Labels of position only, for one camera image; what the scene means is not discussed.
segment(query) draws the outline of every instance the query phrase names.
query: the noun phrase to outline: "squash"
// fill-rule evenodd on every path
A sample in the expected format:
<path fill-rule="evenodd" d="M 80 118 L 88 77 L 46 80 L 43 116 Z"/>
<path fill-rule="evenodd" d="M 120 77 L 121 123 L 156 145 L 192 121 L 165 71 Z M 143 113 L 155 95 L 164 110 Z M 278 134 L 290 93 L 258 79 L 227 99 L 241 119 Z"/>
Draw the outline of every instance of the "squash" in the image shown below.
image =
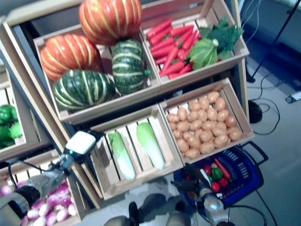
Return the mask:
<path fill-rule="evenodd" d="M 114 45 L 138 32 L 141 4 L 139 0 L 85 0 L 79 8 L 79 20 L 91 42 Z"/>
<path fill-rule="evenodd" d="M 109 101 L 115 92 L 114 82 L 106 74 L 89 70 L 70 70 L 53 85 L 56 102 L 71 111 Z"/>
<path fill-rule="evenodd" d="M 51 80 L 56 81 L 71 69 L 101 71 L 98 49 L 85 36 L 57 35 L 48 39 L 41 50 L 41 64 Z"/>
<path fill-rule="evenodd" d="M 112 49 L 112 71 L 117 90 L 126 95 L 144 85 L 142 45 L 133 39 L 120 41 Z"/>

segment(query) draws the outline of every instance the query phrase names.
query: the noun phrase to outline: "potato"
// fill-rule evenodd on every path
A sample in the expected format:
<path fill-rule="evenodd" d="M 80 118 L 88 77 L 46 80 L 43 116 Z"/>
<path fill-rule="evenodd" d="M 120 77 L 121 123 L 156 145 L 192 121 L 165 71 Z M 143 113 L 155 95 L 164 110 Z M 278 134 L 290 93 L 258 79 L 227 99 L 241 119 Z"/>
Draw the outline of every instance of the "potato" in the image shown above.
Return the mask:
<path fill-rule="evenodd" d="M 201 121 L 207 121 L 207 112 L 203 109 L 198 111 L 198 119 L 200 119 Z"/>
<path fill-rule="evenodd" d="M 208 117 L 208 120 L 210 120 L 210 121 L 216 121 L 217 120 L 217 111 L 213 107 L 208 108 L 207 117 Z"/>
<path fill-rule="evenodd" d="M 227 134 L 227 129 L 222 129 L 217 126 L 213 127 L 211 131 L 216 137 L 218 137 L 219 135 Z"/>
<path fill-rule="evenodd" d="M 215 123 L 213 121 L 205 121 L 202 125 L 202 130 L 212 130 L 212 128 L 215 126 Z"/>
<path fill-rule="evenodd" d="M 195 137 L 196 139 L 198 139 L 199 141 L 201 141 L 200 135 L 201 135 L 202 132 L 203 132 L 202 129 L 197 129 L 197 130 L 194 132 L 194 137 Z"/>
<path fill-rule="evenodd" d="M 233 129 L 230 133 L 229 133 L 229 138 L 232 140 L 232 141 L 237 141 L 239 140 L 241 137 L 242 137 L 242 133 L 241 131 L 234 127 L 235 129 Z"/>
<path fill-rule="evenodd" d="M 221 110 L 217 113 L 217 120 L 218 121 L 225 121 L 229 117 L 229 111 L 228 110 Z"/>
<path fill-rule="evenodd" d="M 189 127 L 191 131 L 196 131 L 197 129 L 201 128 L 203 122 L 200 119 L 193 121 Z"/>
<path fill-rule="evenodd" d="M 187 131 L 183 133 L 184 140 L 187 140 L 187 138 L 190 137 L 190 136 L 192 136 L 192 134 L 187 132 Z"/>
<path fill-rule="evenodd" d="M 189 129 L 190 123 L 187 121 L 181 121 L 177 125 L 177 130 L 181 132 L 186 132 Z"/>
<path fill-rule="evenodd" d="M 182 136 L 183 136 L 183 133 L 181 131 L 178 131 L 178 130 L 174 130 L 173 131 L 173 135 L 176 139 L 181 139 Z"/>
<path fill-rule="evenodd" d="M 201 109 L 207 110 L 209 108 L 209 100 L 205 97 L 200 97 L 198 99 L 199 104 L 201 105 Z"/>
<path fill-rule="evenodd" d="M 225 120 L 226 126 L 228 128 L 234 127 L 236 126 L 236 118 L 234 116 L 229 116 L 226 120 Z"/>
<path fill-rule="evenodd" d="M 221 129 L 227 129 L 227 126 L 224 122 L 218 121 L 216 124 L 216 127 L 221 128 Z"/>
<path fill-rule="evenodd" d="M 213 138 L 213 133 L 210 130 L 205 130 L 200 134 L 199 137 L 202 142 L 208 142 Z"/>
<path fill-rule="evenodd" d="M 198 112 L 190 112 L 188 115 L 187 115 L 187 121 L 188 122 L 193 122 L 195 121 L 196 119 L 198 119 Z"/>
<path fill-rule="evenodd" d="M 205 143 L 201 144 L 201 146 L 199 147 L 199 151 L 202 154 L 208 154 L 208 153 L 212 152 L 214 150 L 214 148 L 215 148 L 214 143 L 205 142 Z"/>
<path fill-rule="evenodd" d="M 198 111 L 199 109 L 201 109 L 201 105 L 198 102 L 190 102 L 188 104 L 188 109 L 192 112 L 192 111 Z"/>
<path fill-rule="evenodd" d="M 200 145 L 200 142 L 198 139 L 195 138 L 195 136 L 190 136 L 187 138 L 187 143 L 190 147 L 198 148 Z"/>
<path fill-rule="evenodd" d="M 209 100 L 210 104 L 213 104 L 219 96 L 220 96 L 219 92 L 213 91 L 207 95 L 207 99 Z"/>
<path fill-rule="evenodd" d="M 175 122 L 175 123 L 177 123 L 180 119 L 179 119 L 179 116 L 176 115 L 176 114 L 168 114 L 167 115 L 167 120 L 169 122 Z"/>
<path fill-rule="evenodd" d="M 190 159 L 196 159 L 200 155 L 201 154 L 199 153 L 198 149 L 196 149 L 196 148 L 191 148 L 185 152 L 185 157 L 190 158 Z"/>
<path fill-rule="evenodd" d="M 189 145 L 185 140 L 178 139 L 177 144 L 181 152 L 186 152 L 189 150 Z"/>
<path fill-rule="evenodd" d="M 224 147 L 228 143 L 228 136 L 223 134 L 214 139 L 215 147 Z"/>
<path fill-rule="evenodd" d="M 178 110 L 178 117 L 181 121 L 185 121 L 187 119 L 187 111 L 186 109 L 182 108 L 182 107 L 179 107 L 179 110 Z"/>
<path fill-rule="evenodd" d="M 171 128 L 172 131 L 174 131 L 174 130 L 177 129 L 177 124 L 175 124 L 174 122 L 170 122 L 169 126 L 170 126 L 170 128 Z"/>
<path fill-rule="evenodd" d="M 224 110 L 226 107 L 226 102 L 222 97 L 217 98 L 215 104 L 214 104 L 214 108 L 215 110 L 217 110 L 218 112 L 221 110 Z"/>

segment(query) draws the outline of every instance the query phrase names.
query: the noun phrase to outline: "tomato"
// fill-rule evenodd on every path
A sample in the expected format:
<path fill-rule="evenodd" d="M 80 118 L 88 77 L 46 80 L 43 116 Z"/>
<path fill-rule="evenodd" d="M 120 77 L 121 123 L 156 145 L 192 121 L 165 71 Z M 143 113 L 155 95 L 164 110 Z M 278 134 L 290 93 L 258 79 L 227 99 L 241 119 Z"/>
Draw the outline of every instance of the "tomato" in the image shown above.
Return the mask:
<path fill-rule="evenodd" d="M 211 166 L 210 165 L 205 165 L 203 167 L 203 170 L 205 171 L 205 173 L 210 176 L 211 175 Z"/>
<path fill-rule="evenodd" d="M 212 191 L 214 191 L 214 192 L 219 192 L 220 186 L 218 185 L 218 183 L 212 182 L 212 183 L 211 183 L 211 189 L 212 189 Z"/>
<path fill-rule="evenodd" d="M 221 187 L 226 187 L 226 186 L 229 185 L 229 182 L 228 182 L 228 180 L 225 177 L 222 177 L 221 179 L 218 180 L 218 184 Z"/>

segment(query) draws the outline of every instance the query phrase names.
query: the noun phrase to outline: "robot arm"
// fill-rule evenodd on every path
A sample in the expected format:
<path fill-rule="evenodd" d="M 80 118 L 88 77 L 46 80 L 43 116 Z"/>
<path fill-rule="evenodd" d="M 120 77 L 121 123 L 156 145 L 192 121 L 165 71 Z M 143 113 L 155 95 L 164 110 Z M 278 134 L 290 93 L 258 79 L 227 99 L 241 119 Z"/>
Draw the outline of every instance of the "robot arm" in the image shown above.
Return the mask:
<path fill-rule="evenodd" d="M 31 206 L 61 184 L 74 162 L 82 162 L 93 150 L 96 138 L 78 131 L 67 143 L 60 161 L 50 171 L 31 177 L 24 186 L 0 198 L 0 225 L 19 226 Z"/>

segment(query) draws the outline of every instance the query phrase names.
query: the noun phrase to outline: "red onion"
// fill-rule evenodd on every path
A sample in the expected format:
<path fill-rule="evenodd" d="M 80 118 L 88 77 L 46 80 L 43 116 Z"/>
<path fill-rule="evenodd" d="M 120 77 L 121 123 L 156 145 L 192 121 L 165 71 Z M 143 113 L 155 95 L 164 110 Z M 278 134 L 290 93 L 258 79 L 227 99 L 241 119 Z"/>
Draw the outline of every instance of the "red onion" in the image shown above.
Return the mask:
<path fill-rule="evenodd" d="M 51 207 L 57 206 L 58 204 L 60 204 L 60 197 L 58 197 L 56 194 L 52 194 L 48 197 L 47 202 Z"/>
<path fill-rule="evenodd" d="M 4 186 L 1 188 L 1 195 L 2 195 L 2 196 L 8 195 L 8 194 L 12 193 L 14 190 L 15 190 L 15 189 L 14 189 L 13 186 L 10 186 L 10 185 L 4 185 Z"/>
<path fill-rule="evenodd" d="M 30 210 L 27 212 L 27 217 L 29 220 L 36 220 L 39 218 L 39 211 L 38 210 Z"/>
<path fill-rule="evenodd" d="M 44 203 L 45 203 L 45 199 L 40 199 L 35 204 L 33 204 L 32 209 L 39 210 Z"/>
<path fill-rule="evenodd" d="M 34 221 L 32 226 L 45 226 L 45 225 L 46 225 L 45 217 L 39 217 Z"/>
<path fill-rule="evenodd" d="M 75 216 L 77 214 L 75 205 L 73 203 L 68 206 L 68 212 L 71 216 Z"/>
<path fill-rule="evenodd" d="M 26 226 L 28 223 L 28 218 L 25 216 L 21 222 L 22 222 L 21 226 Z"/>
<path fill-rule="evenodd" d="M 49 211 L 50 211 L 49 204 L 48 203 L 44 203 L 44 204 L 41 205 L 41 208 L 39 210 L 39 215 L 41 217 L 46 216 L 49 213 Z"/>
<path fill-rule="evenodd" d="M 58 187 L 57 191 L 56 191 L 56 195 L 59 197 L 65 197 L 66 195 L 69 195 L 70 191 L 69 191 L 69 187 L 67 184 L 62 184 Z"/>
<path fill-rule="evenodd" d="M 51 226 L 56 223 L 56 211 L 51 211 L 50 213 L 47 214 L 46 216 L 46 225 Z"/>
<path fill-rule="evenodd" d="M 69 217 L 68 210 L 66 208 L 61 209 L 57 215 L 56 215 L 56 220 L 58 222 L 64 221 Z"/>
<path fill-rule="evenodd" d="M 71 204 L 71 196 L 68 195 L 61 199 L 60 204 L 64 207 L 68 207 Z"/>

